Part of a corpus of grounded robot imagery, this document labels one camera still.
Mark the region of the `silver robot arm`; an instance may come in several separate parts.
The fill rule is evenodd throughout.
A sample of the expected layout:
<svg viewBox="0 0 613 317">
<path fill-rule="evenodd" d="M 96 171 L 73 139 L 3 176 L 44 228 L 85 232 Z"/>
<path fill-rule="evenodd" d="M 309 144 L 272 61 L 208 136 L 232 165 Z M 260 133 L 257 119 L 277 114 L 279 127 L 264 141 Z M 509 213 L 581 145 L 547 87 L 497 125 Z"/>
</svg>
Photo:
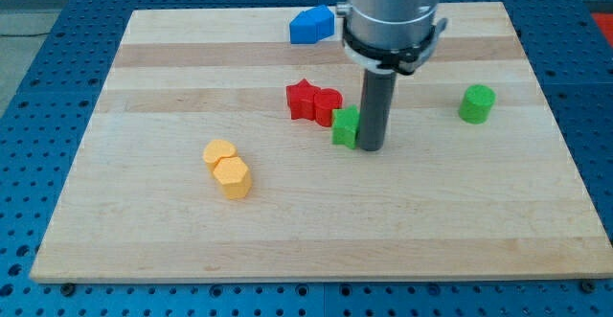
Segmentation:
<svg viewBox="0 0 613 317">
<path fill-rule="evenodd" d="M 435 52 L 447 20 L 435 19 L 440 0 L 347 0 L 343 18 L 346 55 L 364 69 L 357 145 L 383 147 L 397 76 L 413 75 Z"/>
</svg>

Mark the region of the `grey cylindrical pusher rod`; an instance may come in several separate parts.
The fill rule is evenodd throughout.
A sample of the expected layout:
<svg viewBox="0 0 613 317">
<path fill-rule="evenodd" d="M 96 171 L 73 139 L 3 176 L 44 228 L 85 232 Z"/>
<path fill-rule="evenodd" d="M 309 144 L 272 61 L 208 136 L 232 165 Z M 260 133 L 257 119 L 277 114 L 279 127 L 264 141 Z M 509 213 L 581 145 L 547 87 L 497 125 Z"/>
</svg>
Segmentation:
<svg viewBox="0 0 613 317">
<path fill-rule="evenodd" d="M 357 143 L 364 150 L 377 151 L 384 144 L 396 79 L 396 72 L 365 71 L 357 134 Z"/>
</svg>

